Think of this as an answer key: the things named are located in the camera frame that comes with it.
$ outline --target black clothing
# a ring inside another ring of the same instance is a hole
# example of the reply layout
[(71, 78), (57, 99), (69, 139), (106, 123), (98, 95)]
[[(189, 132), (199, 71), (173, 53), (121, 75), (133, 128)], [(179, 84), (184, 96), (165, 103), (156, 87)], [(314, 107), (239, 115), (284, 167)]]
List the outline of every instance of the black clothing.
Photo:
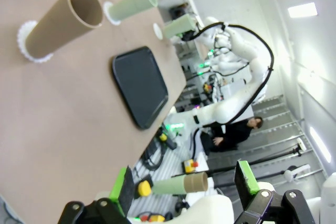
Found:
[[(223, 133), (220, 126), (212, 127), (212, 138), (204, 133), (201, 135), (201, 140), (205, 153), (209, 152), (224, 152), (235, 149), (237, 144), (245, 141), (250, 136), (252, 128), (247, 126), (248, 120), (243, 120), (237, 123), (226, 126), (226, 131)], [(223, 137), (224, 140), (216, 146), (213, 143), (213, 138)]]

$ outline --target rectangular light panel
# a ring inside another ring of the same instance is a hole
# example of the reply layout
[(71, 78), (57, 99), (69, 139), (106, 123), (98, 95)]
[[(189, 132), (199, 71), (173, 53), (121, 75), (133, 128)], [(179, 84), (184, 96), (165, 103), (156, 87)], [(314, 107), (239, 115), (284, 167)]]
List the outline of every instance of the rectangular light panel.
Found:
[(317, 143), (317, 146), (319, 147), (320, 151), (324, 155), (325, 160), (327, 160), (327, 162), (330, 163), (331, 162), (331, 154), (330, 154), (326, 145), (324, 144), (324, 142), (322, 141), (322, 139), (320, 138), (320, 136), (317, 134), (317, 132), (315, 131), (315, 129), (313, 127), (310, 127), (310, 135), (313, 137), (313, 139)]
[(311, 17), (317, 15), (315, 3), (298, 5), (288, 8), (289, 16), (291, 18)]

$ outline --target brown cup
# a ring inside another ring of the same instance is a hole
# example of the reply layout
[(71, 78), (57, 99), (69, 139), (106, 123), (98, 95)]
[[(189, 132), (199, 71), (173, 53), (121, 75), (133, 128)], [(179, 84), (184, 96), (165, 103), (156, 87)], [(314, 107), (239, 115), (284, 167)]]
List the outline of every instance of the brown cup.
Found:
[(208, 176), (206, 173), (186, 175), (184, 178), (184, 189), (187, 193), (208, 190)]
[(26, 48), (34, 58), (43, 58), (101, 26), (102, 20), (98, 0), (58, 0), (26, 38)]

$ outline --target white coaster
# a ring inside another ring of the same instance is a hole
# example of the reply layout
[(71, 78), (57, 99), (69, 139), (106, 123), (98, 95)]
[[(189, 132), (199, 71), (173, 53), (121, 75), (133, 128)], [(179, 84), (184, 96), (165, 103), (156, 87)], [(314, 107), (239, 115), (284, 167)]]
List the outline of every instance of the white coaster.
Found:
[(42, 58), (34, 58), (31, 56), (26, 48), (26, 38), (30, 34), (30, 32), (34, 29), (34, 27), (37, 25), (37, 21), (31, 20), (24, 23), (19, 31), (17, 32), (17, 45), (19, 46), (19, 49), (21, 53), (30, 61), (35, 63), (43, 63), (51, 59), (51, 57), (54, 55), (54, 53), (50, 53)]
[(157, 38), (159, 40), (163, 40), (163, 34), (162, 34), (162, 31), (161, 31), (161, 28), (159, 27), (159, 25), (157, 23), (153, 24), (153, 29), (154, 29), (154, 32), (155, 32), (155, 35), (157, 36)]
[(111, 22), (115, 26), (119, 26), (121, 21), (112, 19), (111, 15), (109, 13), (109, 9), (111, 8), (111, 6), (113, 6), (113, 3), (110, 2), (110, 1), (106, 1), (104, 3), (104, 5), (103, 5), (104, 14), (105, 14), (105, 16), (106, 16), (106, 18), (108, 19), (109, 22)]

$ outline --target fluorescent light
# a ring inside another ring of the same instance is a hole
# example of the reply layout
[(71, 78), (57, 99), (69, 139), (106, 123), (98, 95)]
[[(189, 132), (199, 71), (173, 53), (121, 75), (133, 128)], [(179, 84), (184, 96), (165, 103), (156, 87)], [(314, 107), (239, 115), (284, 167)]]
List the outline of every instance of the fluorescent light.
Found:
[(326, 145), (324, 144), (324, 142), (322, 141), (322, 139), (320, 138), (320, 136), (317, 134), (317, 132), (314, 130), (313, 127), (310, 127), (310, 135), (313, 137), (313, 139), (317, 143), (317, 146), (320, 148), (320, 151), (324, 155), (325, 160), (327, 160), (327, 162), (330, 163), (331, 162), (331, 154), (330, 154)]
[(314, 2), (288, 8), (288, 12), (291, 18), (302, 18), (317, 15), (317, 10)]

